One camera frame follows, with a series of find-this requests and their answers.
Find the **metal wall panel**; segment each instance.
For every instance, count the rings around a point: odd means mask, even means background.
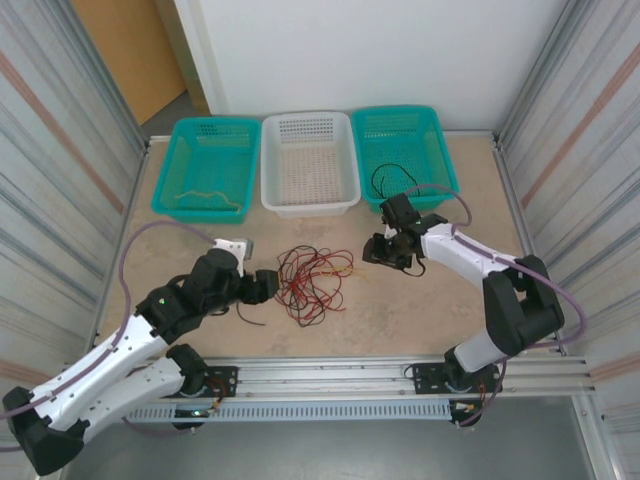
[[[0,73],[4,395],[84,354],[146,149],[67,2],[0,4]]]
[[[589,315],[584,354],[640,473],[640,3],[587,2],[500,133],[536,252]],[[575,315],[568,313],[569,329]]]

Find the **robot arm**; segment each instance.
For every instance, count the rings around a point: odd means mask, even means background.
[[[548,278],[539,258],[499,253],[455,231],[439,215],[421,217],[405,194],[385,201],[381,209],[386,232],[367,242],[364,261],[404,271],[414,256],[421,265],[420,259],[427,258],[451,268],[483,293],[485,328],[445,354],[450,384],[464,389],[476,372],[518,355],[564,325],[553,290],[496,261],[499,257]]]
[[[28,391],[3,398],[9,427],[39,475],[70,462],[84,444],[136,406],[181,391],[195,394],[204,385],[206,364],[188,345],[175,346],[142,371],[127,376],[180,336],[197,329],[205,316],[226,313],[242,302],[258,304],[278,289],[277,272],[245,274],[251,255],[247,240],[216,240],[190,274],[151,291],[113,335],[65,372]]]

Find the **cable bundle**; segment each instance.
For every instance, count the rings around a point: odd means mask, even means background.
[[[278,256],[280,290],[275,298],[300,327],[324,321],[327,311],[341,312],[344,297],[342,279],[353,273],[353,254],[348,250],[331,252],[299,245]],[[328,288],[324,279],[335,279]]]

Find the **beige table surface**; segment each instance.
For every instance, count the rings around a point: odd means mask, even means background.
[[[518,237],[487,137],[447,138],[461,194],[474,215],[465,233],[499,251],[520,254]],[[167,143],[153,144],[130,232],[162,217],[150,208]],[[344,281],[346,311],[328,313],[312,328],[300,328],[275,301],[243,306],[242,314],[267,323],[256,327],[242,322],[232,309],[221,317],[207,317],[202,326],[184,335],[202,356],[354,356],[443,353],[484,325],[481,293],[469,282],[435,262],[427,263],[422,278],[362,262],[362,247],[374,232],[382,232],[380,216],[361,200],[338,217],[281,219],[260,203],[259,181],[253,204],[242,225],[198,225],[218,238],[251,238],[253,258],[245,269],[277,269],[276,256],[299,244],[331,250],[348,249],[356,256],[357,276]],[[450,221],[462,220],[455,201],[437,212]],[[145,232],[134,243],[125,267],[135,306],[147,293],[171,277],[191,271],[208,249],[198,237],[172,227]],[[119,325],[123,294],[115,284],[102,325],[105,338]]]

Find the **white basket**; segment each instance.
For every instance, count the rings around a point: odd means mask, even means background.
[[[262,124],[262,205],[283,218],[342,215],[360,200],[349,117],[276,115]]]

